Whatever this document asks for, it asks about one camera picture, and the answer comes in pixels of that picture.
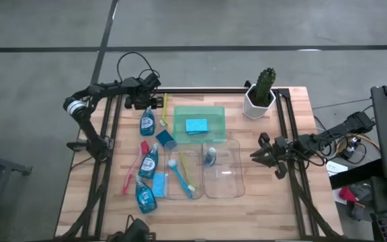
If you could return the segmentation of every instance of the gray floor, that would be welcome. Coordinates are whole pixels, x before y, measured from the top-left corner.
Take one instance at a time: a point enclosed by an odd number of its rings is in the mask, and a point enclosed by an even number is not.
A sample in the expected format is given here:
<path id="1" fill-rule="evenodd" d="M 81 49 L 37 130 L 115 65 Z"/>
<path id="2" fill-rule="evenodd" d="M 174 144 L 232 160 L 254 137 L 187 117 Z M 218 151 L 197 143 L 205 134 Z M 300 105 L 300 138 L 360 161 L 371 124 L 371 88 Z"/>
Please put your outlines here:
<path id="1" fill-rule="evenodd" d="M 0 0 L 0 47 L 99 46 L 110 0 Z M 387 44 L 382 0 L 127 0 L 118 4 L 109 46 Z M 0 240 L 53 236 L 72 153 L 65 143 L 77 125 L 62 109 L 87 86 L 96 53 L 0 53 L 0 156 L 33 165 L 14 175 L 0 208 Z M 107 53 L 100 81 L 117 79 L 118 53 Z M 164 86 L 240 86 L 265 67 L 278 86 L 307 86 L 325 126 L 371 104 L 369 89 L 387 85 L 387 50 L 147 53 Z M 144 69 L 122 63 L 123 77 Z M 369 134 L 377 140 L 373 131 Z M 368 147 L 368 158 L 379 156 Z M 371 239 L 368 222 L 339 206 L 348 237 Z"/>

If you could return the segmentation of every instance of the white pot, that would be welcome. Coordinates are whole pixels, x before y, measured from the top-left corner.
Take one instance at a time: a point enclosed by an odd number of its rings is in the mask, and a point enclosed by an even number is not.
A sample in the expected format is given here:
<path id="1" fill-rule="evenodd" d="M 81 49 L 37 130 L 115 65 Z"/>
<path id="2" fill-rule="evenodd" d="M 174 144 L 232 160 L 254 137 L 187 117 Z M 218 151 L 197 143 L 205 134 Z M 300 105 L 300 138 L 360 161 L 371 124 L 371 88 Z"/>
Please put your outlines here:
<path id="1" fill-rule="evenodd" d="M 252 101 L 249 98 L 249 92 L 256 87 L 256 84 L 253 84 L 245 94 L 245 100 L 243 102 L 243 114 L 248 118 L 253 120 L 262 117 L 265 112 L 274 104 L 275 95 L 272 90 L 269 90 L 269 93 L 272 96 L 272 101 L 269 103 L 268 107 L 255 106 L 252 104 Z"/>

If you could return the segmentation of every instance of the wooden table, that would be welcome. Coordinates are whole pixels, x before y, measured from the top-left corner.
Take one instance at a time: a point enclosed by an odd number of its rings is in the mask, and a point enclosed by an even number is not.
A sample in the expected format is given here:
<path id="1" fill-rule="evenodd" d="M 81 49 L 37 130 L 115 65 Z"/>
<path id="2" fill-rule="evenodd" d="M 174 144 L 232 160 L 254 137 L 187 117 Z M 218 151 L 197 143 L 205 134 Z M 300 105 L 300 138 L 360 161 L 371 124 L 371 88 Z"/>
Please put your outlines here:
<path id="1" fill-rule="evenodd" d="M 305 87 L 290 88 L 296 124 L 300 134 L 316 132 L 312 108 Z M 258 136 L 267 132 L 274 140 L 281 136 L 279 118 L 275 104 L 264 117 L 250 120 L 243 116 L 242 94 L 171 94 L 168 99 L 167 120 L 173 129 L 173 109 L 175 106 L 224 106 L 226 116 L 226 134 L 241 144 L 241 165 L 245 195 L 240 198 L 211 199 L 202 196 L 198 200 L 168 200 L 159 198 L 158 209 L 150 214 L 141 214 L 135 201 L 134 181 L 128 194 L 122 195 L 124 179 L 130 166 L 136 159 L 138 144 L 144 140 L 139 135 L 139 118 L 142 110 L 122 109 L 118 125 L 112 172 L 101 238 L 116 231 L 123 231 L 126 218 L 132 214 L 141 218 L 150 230 L 157 233 L 157 239 L 297 239 L 298 230 L 290 189 L 289 176 L 278 180 L 274 168 L 251 161 L 249 155 L 259 147 Z M 92 123 L 100 129 L 105 100 L 101 100 L 93 114 Z M 291 134 L 289 118 L 283 103 L 288 133 Z M 161 119 L 162 109 L 153 110 L 155 120 Z M 155 134 L 163 128 L 157 124 Z M 155 138 L 146 138 L 149 144 Z M 75 155 L 73 164 L 88 158 L 86 152 Z M 164 152 L 159 146 L 159 168 L 163 172 Z M 86 205 L 93 161 L 88 161 L 71 171 L 62 205 L 56 235 L 63 234 L 75 222 Z M 325 167 L 310 165 L 307 170 L 314 205 L 324 219 L 338 233 L 342 234 L 337 208 L 334 203 L 331 185 Z M 307 234 L 307 212 L 304 209 L 304 221 Z"/>

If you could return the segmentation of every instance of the blue cleaning liquid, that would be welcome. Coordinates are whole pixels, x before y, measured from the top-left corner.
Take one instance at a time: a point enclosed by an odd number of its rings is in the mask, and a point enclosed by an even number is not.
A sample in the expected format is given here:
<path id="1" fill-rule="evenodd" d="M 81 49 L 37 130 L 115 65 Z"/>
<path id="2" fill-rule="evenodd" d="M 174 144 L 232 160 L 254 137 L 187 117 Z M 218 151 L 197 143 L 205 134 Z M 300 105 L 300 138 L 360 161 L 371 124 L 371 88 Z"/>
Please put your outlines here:
<path id="1" fill-rule="evenodd" d="M 155 174 L 156 167 L 158 167 L 158 144 L 153 144 L 151 151 L 147 153 L 141 163 L 138 175 L 143 178 L 152 179 Z"/>
<path id="2" fill-rule="evenodd" d="M 141 212 L 146 214 L 157 209 L 158 204 L 156 203 L 152 190 L 144 182 L 142 182 L 140 176 L 137 176 L 136 184 L 135 196 Z"/>
<path id="3" fill-rule="evenodd" d="M 141 116 L 140 134 L 143 136 L 152 136 L 155 133 L 155 116 L 153 116 L 151 107 L 148 107 Z"/>

